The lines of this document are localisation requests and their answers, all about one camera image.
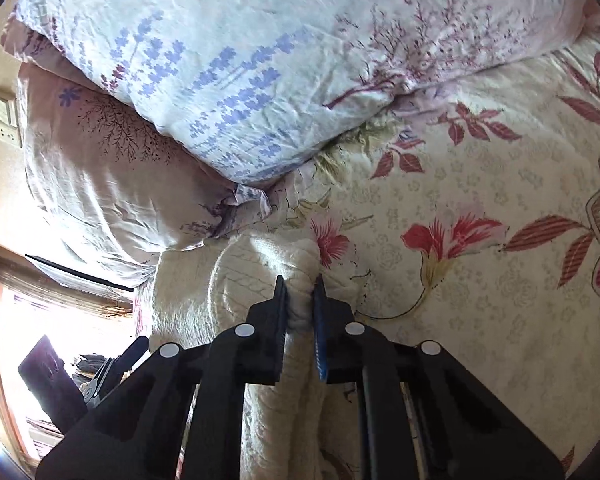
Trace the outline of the cream cable-knit sweater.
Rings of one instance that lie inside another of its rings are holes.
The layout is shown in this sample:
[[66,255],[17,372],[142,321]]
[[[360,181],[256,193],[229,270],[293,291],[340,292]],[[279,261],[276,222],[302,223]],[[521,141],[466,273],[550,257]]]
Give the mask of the cream cable-knit sweater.
[[161,257],[152,344],[210,347],[182,478],[351,478],[328,448],[337,417],[315,367],[321,270],[315,240],[258,231]]

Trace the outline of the window with blind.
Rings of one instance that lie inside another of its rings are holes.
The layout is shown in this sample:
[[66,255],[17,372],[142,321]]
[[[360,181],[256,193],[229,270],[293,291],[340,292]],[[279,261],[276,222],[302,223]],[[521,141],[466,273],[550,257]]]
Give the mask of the window with blind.
[[19,373],[40,341],[79,389],[126,349],[142,329],[134,292],[0,247],[0,438],[24,468],[34,468],[61,439]]

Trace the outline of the pink floral pillow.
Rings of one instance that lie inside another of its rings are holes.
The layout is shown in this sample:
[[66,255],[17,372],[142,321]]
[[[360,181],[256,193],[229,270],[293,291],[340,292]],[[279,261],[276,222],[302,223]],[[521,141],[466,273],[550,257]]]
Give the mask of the pink floral pillow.
[[18,120],[35,205],[62,266],[134,288],[167,250],[189,250],[271,211],[102,92],[50,40],[11,16],[1,36],[20,61]]

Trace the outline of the floral bedspread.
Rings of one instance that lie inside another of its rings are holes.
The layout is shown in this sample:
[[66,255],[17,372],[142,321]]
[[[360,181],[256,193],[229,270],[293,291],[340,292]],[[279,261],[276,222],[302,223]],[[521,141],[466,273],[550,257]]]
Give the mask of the floral bedspread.
[[268,198],[164,254],[143,294],[151,344],[195,347],[285,279],[283,378],[247,390],[244,478],[361,477],[358,393],[314,364],[318,276],[390,340],[441,344],[577,473],[600,440],[600,28],[395,102]]

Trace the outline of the blue floral pillow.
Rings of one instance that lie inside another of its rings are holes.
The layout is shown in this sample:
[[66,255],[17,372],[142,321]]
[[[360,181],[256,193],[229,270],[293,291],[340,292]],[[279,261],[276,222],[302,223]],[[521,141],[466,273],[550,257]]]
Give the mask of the blue floral pillow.
[[227,179],[286,174],[396,96],[570,44],[586,0],[18,0],[99,88]]

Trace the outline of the wall switch plate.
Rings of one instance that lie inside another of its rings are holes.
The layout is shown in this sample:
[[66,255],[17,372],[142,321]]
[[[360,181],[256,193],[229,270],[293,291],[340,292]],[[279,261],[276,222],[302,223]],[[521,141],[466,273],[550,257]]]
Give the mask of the wall switch plate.
[[0,140],[13,148],[22,148],[16,96],[0,88]]

